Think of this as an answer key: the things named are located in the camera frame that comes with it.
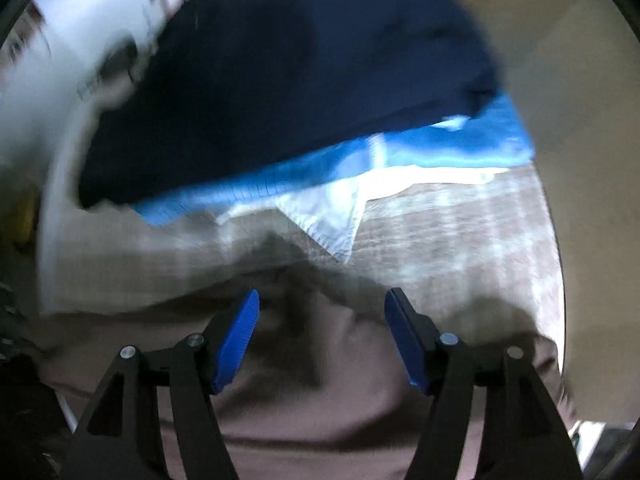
dark navy cloth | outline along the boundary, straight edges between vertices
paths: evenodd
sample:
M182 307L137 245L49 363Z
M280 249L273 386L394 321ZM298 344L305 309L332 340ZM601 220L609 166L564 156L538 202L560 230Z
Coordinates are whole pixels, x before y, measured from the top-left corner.
M513 168L535 157L533 142L511 99L501 94L461 128L424 126L394 134L346 140L258 171L171 191L134 205L151 225L184 214L292 193L375 167Z
M475 116L494 64L453 0L191 0L105 112L79 199L137 203L345 140Z

plaid fabric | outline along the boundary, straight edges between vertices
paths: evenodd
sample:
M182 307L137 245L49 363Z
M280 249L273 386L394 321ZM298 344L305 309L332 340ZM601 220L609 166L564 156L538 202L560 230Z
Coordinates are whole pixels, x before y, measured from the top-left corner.
M137 310L238 276L311 261L344 304L382 307L401 286L416 308L471 343L538 330L564 348L554 229L534 166L483 186L425 184L367 203L347 264L277 211L217 226L207 215L151 227L131 210L78 209L65 175L49 197L40 253L43 309ZM45 209L45 215L51 211Z

white cloth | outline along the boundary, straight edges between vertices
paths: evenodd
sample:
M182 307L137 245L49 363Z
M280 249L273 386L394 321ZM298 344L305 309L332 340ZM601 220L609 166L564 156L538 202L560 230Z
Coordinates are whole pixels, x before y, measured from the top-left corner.
M419 168L396 166L367 171L324 186L233 206L217 222L264 209L279 209L331 256L351 256L365 204L398 194L413 184L486 184L505 168Z

blue gripper pad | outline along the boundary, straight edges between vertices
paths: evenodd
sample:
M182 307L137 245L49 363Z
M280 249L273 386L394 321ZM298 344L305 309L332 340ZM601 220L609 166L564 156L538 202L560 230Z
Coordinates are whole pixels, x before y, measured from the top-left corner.
M401 296L396 296L395 291L399 291ZM414 312L414 308L401 290L390 290L385 296L386 323L396 340L396 346L404 363L409 382L426 394L430 383L425 371L425 349L405 310L402 309L401 301L406 302L409 309Z
M216 374L211 381L214 393L218 394L222 389L231 384L240 367L244 352L249 344L255 324L260 314L260 297L257 291L251 291L242 300L242 305L234 319L226 339L218 350L218 366Z

brown fabric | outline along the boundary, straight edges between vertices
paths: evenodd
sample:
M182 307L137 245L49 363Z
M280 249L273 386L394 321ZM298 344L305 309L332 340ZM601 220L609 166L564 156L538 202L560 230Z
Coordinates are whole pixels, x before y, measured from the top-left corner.
M143 351L171 346L202 330L242 282L251 282L261 292L260 320L236 380L212 399L239 477L404 478L429 399L408 384L382 303L346 306L330 300L332 287L319 285L317 278L308 265L245 276L138 313L55 316L34 323L28 337L43 351L43 380L81 410L122 346L135 344ZM555 344L535 335L512 342L538 368L570 424ZM478 390L461 479L474 474L482 402ZM169 471L181 479L166 391L159 407Z
M43 214L38 277L46 313L139 310L240 274L311 261L343 304L382 304L385 291L400 286L416 309L436 322L455 320L445 328L470 342L533 330L564 348L562 272L534 166L482 186L418 185L367 203L347 264L277 211L223 226L191 216L163 228L132 210L104 205L89 213L72 201L72 168L64 186L52 184L66 191L52 193ZM471 304L476 316L456 315Z

